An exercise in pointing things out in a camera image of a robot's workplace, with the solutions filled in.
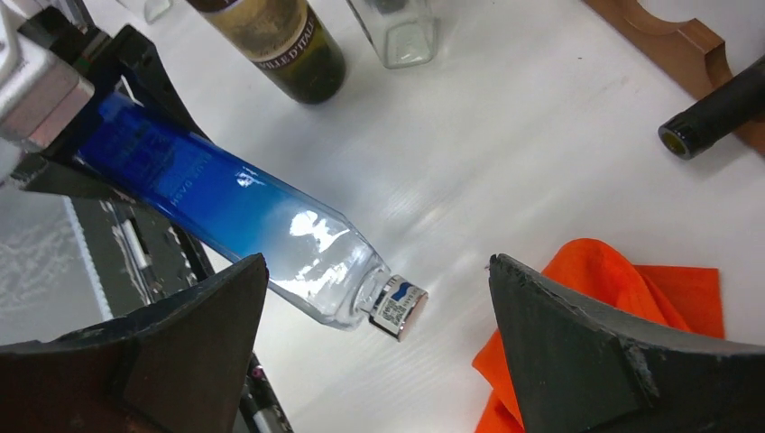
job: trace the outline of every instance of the bottle cap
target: bottle cap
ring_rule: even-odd
[[[394,275],[374,303],[369,321],[390,336],[401,341],[409,333],[419,313],[428,301],[423,289]]]

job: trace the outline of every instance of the white surface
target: white surface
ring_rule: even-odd
[[[349,66],[317,107],[290,101],[183,2],[151,27],[89,3],[106,29],[131,20],[156,41],[216,143],[346,213],[431,293],[402,344],[269,295],[256,349],[296,431],[472,431],[489,392],[470,366],[495,329],[489,256],[541,268],[577,237],[636,263],[720,268],[730,338],[765,344],[762,158],[733,138],[690,163],[666,152],[656,129],[691,99],[581,2],[433,0],[437,57],[389,71],[345,2],[315,0]],[[765,52],[765,3],[720,3],[650,7],[713,13],[740,70]]]

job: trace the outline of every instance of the bottle neck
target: bottle neck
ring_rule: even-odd
[[[374,304],[383,293],[385,284],[391,279],[391,270],[384,263],[372,268],[361,282],[361,287],[356,296],[357,309],[367,314],[374,309]]]

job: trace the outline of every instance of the glass bottle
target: glass bottle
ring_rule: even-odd
[[[188,2],[292,99],[324,102],[343,84],[343,53],[306,0]]]
[[[765,56],[659,128],[670,152],[690,160],[765,114]]]
[[[405,336],[428,294],[392,276],[345,216],[126,97],[97,111],[76,161],[232,262],[262,253],[269,287],[316,321],[369,318]]]
[[[148,24],[157,21],[172,6],[172,0],[117,0],[117,3]]]
[[[436,55],[436,20],[428,0],[347,0],[388,69],[427,63]]]

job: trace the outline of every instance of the wine bottle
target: wine bottle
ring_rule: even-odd
[[[324,102],[343,84],[343,53],[306,0],[188,2],[292,99]]]
[[[670,152],[690,160],[765,113],[765,56],[659,128]]]

